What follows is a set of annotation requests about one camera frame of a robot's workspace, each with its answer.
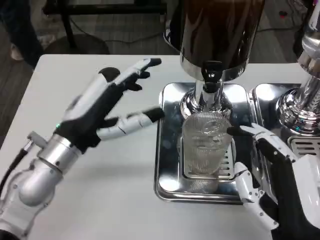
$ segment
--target white table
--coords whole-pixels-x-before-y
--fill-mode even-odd
[[[0,151],[0,176],[35,130],[47,139],[72,99],[100,69],[121,71],[150,56],[45,55],[41,57]],[[171,82],[192,82],[178,56],[139,80],[141,92],[127,92],[111,115],[156,106]],[[250,64],[234,83],[250,90],[260,83],[301,83],[297,64]],[[269,240],[240,205],[170,203],[154,193],[157,126],[100,143],[74,165],[51,205],[35,221],[30,240]],[[36,151],[18,169],[29,165]]]

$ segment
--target person's leg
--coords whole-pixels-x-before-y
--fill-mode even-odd
[[[29,0],[4,0],[0,16],[11,43],[19,49],[24,60],[35,68],[44,50],[31,23]]]

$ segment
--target drip tray grate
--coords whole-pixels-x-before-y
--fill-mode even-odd
[[[320,158],[320,137],[292,136],[288,144],[298,157],[310,154]]]

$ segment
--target electrical cord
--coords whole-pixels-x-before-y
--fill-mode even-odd
[[[80,32],[82,32],[83,34],[87,35],[87,36],[90,36],[90,37],[93,37],[93,38],[97,38],[97,36],[95,35],[92,35],[90,33],[87,33],[86,31],[82,30],[76,23],[75,21],[70,17],[70,22],[74,25],[74,27],[76,29],[78,29]],[[148,40],[148,39],[153,39],[155,37],[158,37],[158,36],[161,36],[163,34],[163,32],[157,32],[155,34],[152,34],[150,36],[145,36],[145,37],[141,37],[141,38],[138,38],[138,39],[135,39],[133,41],[123,41],[123,40],[117,40],[117,39],[106,39],[106,40],[103,40],[104,42],[116,42],[116,43],[123,43],[123,44],[134,44],[134,43],[137,43],[137,42],[140,42],[140,41],[145,41],[145,40]]]
[[[266,28],[266,29],[261,29],[256,31],[256,33],[263,33],[263,32],[268,32],[268,31],[290,31],[290,30],[295,30],[295,29],[299,29],[299,26],[293,26],[293,27],[283,27],[283,28]]]
[[[12,171],[18,166],[18,164],[21,162],[21,160],[28,154],[28,151],[26,151],[25,149],[20,149],[19,153],[15,156],[13,162],[11,163],[11,165],[9,166],[9,168],[6,170],[1,183],[0,183],[0,197],[2,195],[2,192],[4,190],[5,184],[10,176],[10,174],[12,173]]]

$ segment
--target black metal stand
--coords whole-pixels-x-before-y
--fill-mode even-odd
[[[155,14],[165,15],[167,4],[161,0],[135,0],[134,4],[67,4],[66,0],[47,0],[42,8],[45,15],[60,14],[66,36],[50,44],[46,54],[110,54],[106,43],[94,36],[74,35],[70,15],[95,14]]]
[[[85,34],[74,35],[66,2],[57,0],[56,3],[66,36],[51,43],[44,51],[46,54],[110,54],[109,48],[103,40]]]

